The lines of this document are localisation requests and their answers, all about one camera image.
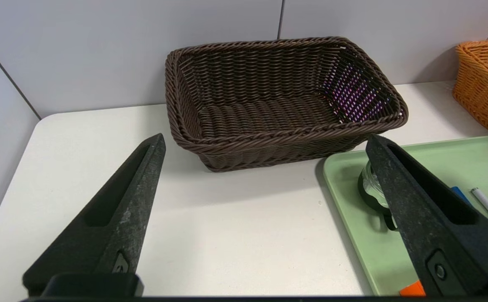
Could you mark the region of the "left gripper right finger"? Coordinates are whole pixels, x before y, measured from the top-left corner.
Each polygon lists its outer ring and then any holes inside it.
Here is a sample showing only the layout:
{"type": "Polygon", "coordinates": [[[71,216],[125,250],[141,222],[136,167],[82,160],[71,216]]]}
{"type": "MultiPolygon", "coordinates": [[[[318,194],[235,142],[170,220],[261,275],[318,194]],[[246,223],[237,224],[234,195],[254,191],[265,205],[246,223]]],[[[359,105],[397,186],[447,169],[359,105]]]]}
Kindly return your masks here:
{"type": "Polygon", "coordinates": [[[488,218],[392,140],[366,153],[427,296],[488,296],[488,218]]]}

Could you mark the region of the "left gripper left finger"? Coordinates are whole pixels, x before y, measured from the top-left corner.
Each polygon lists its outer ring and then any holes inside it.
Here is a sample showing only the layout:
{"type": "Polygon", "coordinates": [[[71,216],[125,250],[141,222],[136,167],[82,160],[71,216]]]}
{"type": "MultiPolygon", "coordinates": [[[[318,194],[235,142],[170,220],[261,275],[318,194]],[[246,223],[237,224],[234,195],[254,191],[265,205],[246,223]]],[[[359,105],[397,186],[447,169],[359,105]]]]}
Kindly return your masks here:
{"type": "Polygon", "coordinates": [[[141,296],[136,275],[165,158],[145,139],[23,274],[29,296],[141,296]]]}

